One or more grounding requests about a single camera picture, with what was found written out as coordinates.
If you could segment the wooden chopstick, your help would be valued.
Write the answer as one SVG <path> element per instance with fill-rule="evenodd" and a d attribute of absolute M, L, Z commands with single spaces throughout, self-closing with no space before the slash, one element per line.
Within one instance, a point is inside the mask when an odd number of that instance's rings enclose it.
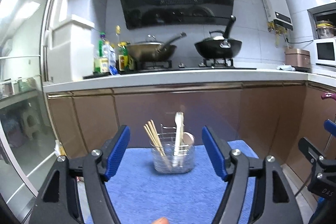
<path fill-rule="evenodd" d="M 157 146 L 161 149 L 161 153 L 162 153 L 162 155 L 165 156 L 165 151 L 164 151 L 164 149 L 163 149 L 163 146 L 162 146 L 161 140 L 160 140 L 160 138 L 159 138 L 159 135 L 158 135 L 156 126 L 155 126 L 155 124 L 154 124 L 154 121 L 153 121 L 153 120 L 150 120 L 149 123 L 150 123 L 151 129 L 152 129 L 152 131 L 153 131 L 153 134 L 154 134 L 155 138 L 157 139 Z"/>
<path fill-rule="evenodd" d="M 153 147 L 159 152 L 163 162 L 165 163 L 166 167 L 168 168 L 168 170 L 171 170 L 171 165 L 170 165 L 170 162 L 167 158 L 167 156 L 163 156 L 162 153 L 161 153 L 161 149 L 157 146 L 157 139 L 155 138 L 151 128 L 146 124 L 143 126 L 146 133 L 148 134 L 150 140 L 151 140 L 151 143 L 153 145 Z"/>
<path fill-rule="evenodd" d="M 153 147 L 158 151 L 158 153 L 160 154 L 160 156 L 164 159 L 166 157 L 165 151 L 163 149 L 163 145 L 161 143 L 161 140 L 159 138 L 156 126 L 153 122 L 153 120 L 149 120 L 147 122 L 147 124 L 145 124 L 144 129 L 148 135 L 148 137 L 150 138 L 150 141 L 153 145 Z"/>

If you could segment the white plastic spork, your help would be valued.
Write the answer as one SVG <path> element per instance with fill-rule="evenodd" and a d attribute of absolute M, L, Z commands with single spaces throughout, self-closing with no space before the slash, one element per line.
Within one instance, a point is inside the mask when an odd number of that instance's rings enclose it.
<path fill-rule="evenodd" d="M 176 112 L 175 114 L 175 124 L 176 124 L 176 132 L 175 132 L 175 144 L 174 144 L 174 156 L 179 155 L 182 135 L 183 135 L 183 122 L 184 122 L 184 114 L 183 112 Z"/>

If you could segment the plastic bag on floor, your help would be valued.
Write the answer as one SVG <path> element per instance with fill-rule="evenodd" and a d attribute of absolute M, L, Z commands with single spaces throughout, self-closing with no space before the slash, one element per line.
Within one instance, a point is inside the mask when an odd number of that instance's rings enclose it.
<path fill-rule="evenodd" d="M 54 148 L 54 151 L 55 151 L 55 155 L 57 157 L 59 156 L 66 156 L 66 152 L 65 152 L 65 149 L 62 145 L 62 143 L 59 141 L 59 140 L 56 140 L 55 141 L 55 148 Z"/>

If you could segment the glass sliding door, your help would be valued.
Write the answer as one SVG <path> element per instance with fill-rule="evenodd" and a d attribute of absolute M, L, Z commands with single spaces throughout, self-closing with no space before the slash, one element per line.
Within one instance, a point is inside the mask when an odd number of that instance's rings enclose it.
<path fill-rule="evenodd" d="M 1 0 L 1 197 L 18 218 L 29 214 L 55 159 L 55 133 L 43 81 L 43 40 L 53 0 Z M 29 139 L 22 112 L 34 110 L 41 131 Z"/>

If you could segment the pink rice cooker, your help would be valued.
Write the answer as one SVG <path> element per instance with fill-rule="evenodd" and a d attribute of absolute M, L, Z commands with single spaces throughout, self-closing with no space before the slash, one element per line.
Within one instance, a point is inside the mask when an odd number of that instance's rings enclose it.
<path fill-rule="evenodd" d="M 310 52 L 299 48 L 287 48 L 285 65 L 294 67 L 296 71 L 309 72 L 311 70 Z"/>

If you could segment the white microwave oven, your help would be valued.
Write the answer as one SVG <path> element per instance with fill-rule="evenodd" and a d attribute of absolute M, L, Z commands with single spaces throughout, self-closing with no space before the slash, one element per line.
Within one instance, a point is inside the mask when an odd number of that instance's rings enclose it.
<path fill-rule="evenodd" d="M 335 61 L 335 38 L 314 40 L 315 45 L 315 63 L 324 66 L 336 66 Z"/>

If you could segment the plastic stool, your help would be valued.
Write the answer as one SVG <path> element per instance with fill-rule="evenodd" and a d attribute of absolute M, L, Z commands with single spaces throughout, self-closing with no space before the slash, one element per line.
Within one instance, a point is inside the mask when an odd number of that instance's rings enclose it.
<path fill-rule="evenodd" d="M 42 129 L 38 114 L 34 110 L 24 110 L 21 117 L 24 133 L 32 139 Z"/>

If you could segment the glass jar on shelf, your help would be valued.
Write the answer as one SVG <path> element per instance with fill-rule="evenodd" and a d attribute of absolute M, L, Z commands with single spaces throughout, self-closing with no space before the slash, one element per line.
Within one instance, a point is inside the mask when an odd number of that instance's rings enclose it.
<path fill-rule="evenodd" d="M 328 20 L 320 20 L 316 23 L 316 31 L 319 39 L 335 37 L 335 25 Z"/>

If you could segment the white gas water heater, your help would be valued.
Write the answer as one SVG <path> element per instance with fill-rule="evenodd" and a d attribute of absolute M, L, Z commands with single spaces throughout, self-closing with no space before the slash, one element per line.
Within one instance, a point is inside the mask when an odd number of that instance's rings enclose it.
<path fill-rule="evenodd" d="M 268 22 L 293 30 L 290 12 L 286 0 L 262 0 Z"/>

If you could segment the black gas stove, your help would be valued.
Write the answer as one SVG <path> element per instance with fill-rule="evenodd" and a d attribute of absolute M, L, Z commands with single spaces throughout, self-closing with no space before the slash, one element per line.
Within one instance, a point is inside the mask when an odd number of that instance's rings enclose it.
<path fill-rule="evenodd" d="M 134 61 L 131 68 L 120 71 L 121 75 L 137 74 L 137 73 L 157 73 L 172 71 L 197 71 L 197 70 L 256 70 L 254 67 L 237 67 L 234 65 L 233 59 L 203 59 L 196 65 L 188 65 L 186 63 L 173 63 L 172 60 L 160 62 L 138 62 Z"/>

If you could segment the black wok with lid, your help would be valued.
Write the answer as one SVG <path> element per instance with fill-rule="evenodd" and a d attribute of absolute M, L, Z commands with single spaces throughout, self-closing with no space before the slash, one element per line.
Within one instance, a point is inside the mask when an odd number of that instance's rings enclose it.
<path fill-rule="evenodd" d="M 218 33 L 218 36 L 210 36 L 203 39 L 201 42 L 194 44 L 197 52 L 204 59 L 232 59 L 238 55 L 242 48 L 242 42 L 233 38 L 230 38 L 230 32 L 236 17 L 231 15 L 229 22 L 224 31 L 210 31 L 209 34 Z"/>

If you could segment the black tray on counter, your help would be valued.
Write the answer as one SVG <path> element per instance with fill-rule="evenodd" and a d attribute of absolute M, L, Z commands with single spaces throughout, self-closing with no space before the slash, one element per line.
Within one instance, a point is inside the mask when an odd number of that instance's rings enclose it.
<path fill-rule="evenodd" d="M 109 77 L 112 76 L 110 73 L 94 73 L 92 75 L 88 75 L 88 76 L 84 76 L 83 79 L 87 80 L 87 79 L 96 79 L 96 78 L 100 78 L 100 77 Z"/>

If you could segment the white blue bottle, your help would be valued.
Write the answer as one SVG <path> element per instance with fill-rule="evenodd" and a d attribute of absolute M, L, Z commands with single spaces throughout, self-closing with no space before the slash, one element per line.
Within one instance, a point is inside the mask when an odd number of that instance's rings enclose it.
<path fill-rule="evenodd" d="M 117 65 L 116 65 L 116 53 L 114 48 L 110 45 L 110 42 L 105 41 L 102 48 L 103 56 L 108 60 L 108 69 L 111 75 L 118 75 Z"/>

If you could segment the bronze wok with lid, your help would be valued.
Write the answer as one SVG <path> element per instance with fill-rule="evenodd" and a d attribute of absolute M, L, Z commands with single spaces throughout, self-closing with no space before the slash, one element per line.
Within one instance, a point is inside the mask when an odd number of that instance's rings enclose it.
<path fill-rule="evenodd" d="M 129 55 L 137 62 L 162 62 L 167 61 L 176 51 L 174 42 L 187 36 L 181 32 L 165 43 L 161 42 L 141 42 L 126 46 Z"/>

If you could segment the tall yellow cap oil bottle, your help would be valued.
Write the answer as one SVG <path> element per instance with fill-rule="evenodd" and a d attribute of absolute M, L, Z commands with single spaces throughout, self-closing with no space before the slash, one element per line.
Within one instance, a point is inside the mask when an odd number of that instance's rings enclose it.
<path fill-rule="evenodd" d="M 122 64 L 122 61 L 120 59 L 120 55 L 122 55 L 122 46 L 120 46 L 120 34 L 121 34 L 121 27 L 119 25 L 115 28 L 116 32 L 116 55 L 117 55 L 117 64 L 118 64 L 118 71 L 122 72 L 124 71 L 124 65 Z"/>

